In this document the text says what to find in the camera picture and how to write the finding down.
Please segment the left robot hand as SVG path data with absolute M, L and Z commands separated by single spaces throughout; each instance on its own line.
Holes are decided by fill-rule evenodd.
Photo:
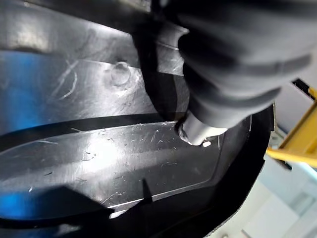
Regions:
M 151 15 L 187 29 L 177 48 L 190 98 L 177 130 L 193 146 L 269 107 L 317 46 L 314 0 L 153 0 Z

